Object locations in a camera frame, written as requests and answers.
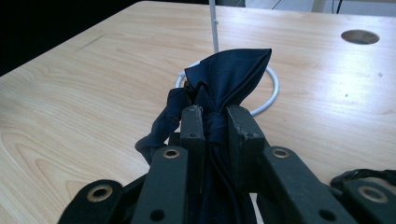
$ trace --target white pole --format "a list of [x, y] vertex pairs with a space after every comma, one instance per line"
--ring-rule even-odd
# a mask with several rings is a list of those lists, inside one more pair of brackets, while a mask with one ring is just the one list
[[212, 36], [213, 48], [215, 53], [219, 52], [219, 39], [218, 39], [218, 20], [216, 20], [216, 3], [215, 0], [209, 0], [210, 6], [210, 20], [212, 21]]

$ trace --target black cable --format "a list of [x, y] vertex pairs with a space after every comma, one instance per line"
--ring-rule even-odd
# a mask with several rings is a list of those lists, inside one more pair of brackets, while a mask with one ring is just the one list
[[340, 12], [341, 4], [343, 4], [343, 0], [338, 3], [337, 14]]

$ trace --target metal screw hole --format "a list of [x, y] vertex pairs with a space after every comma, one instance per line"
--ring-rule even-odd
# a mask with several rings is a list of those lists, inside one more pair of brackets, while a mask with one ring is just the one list
[[280, 158], [285, 159], [290, 156], [289, 152], [282, 148], [276, 148], [272, 151], [273, 155]]
[[92, 203], [99, 203], [106, 200], [113, 193], [113, 188], [109, 185], [98, 185], [88, 192], [87, 200]]
[[364, 198], [374, 202], [374, 203], [387, 203], [387, 195], [379, 189], [370, 186], [360, 186], [358, 192]]
[[163, 153], [163, 156], [167, 159], [173, 159], [180, 155], [180, 152], [175, 149], [168, 149]]

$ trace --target table surface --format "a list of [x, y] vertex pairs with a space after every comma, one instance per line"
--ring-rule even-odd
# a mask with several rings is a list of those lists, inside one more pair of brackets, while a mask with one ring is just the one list
[[[275, 103], [255, 117], [324, 183], [395, 169], [396, 19], [217, 7], [219, 48], [271, 48]], [[379, 35], [351, 44], [346, 30]], [[55, 223], [92, 181], [148, 171], [149, 133], [177, 73], [213, 52], [209, 7], [140, 2], [0, 78], [0, 222]], [[264, 76], [242, 106], [266, 101]]]

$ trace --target navy fabric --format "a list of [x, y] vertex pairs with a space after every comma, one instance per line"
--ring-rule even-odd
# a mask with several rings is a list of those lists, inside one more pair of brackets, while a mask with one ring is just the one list
[[250, 197], [237, 192], [228, 154], [225, 108], [239, 105], [258, 85], [271, 57], [270, 49], [231, 49], [214, 54], [185, 69], [188, 88], [170, 90], [166, 108], [151, 133], [135, 148], [151, 164], [155, 151], [180, 122], [188, 105], [203, 108], [205, 170], [203, 191], [190, 195], [189, 223], [257, 223]]

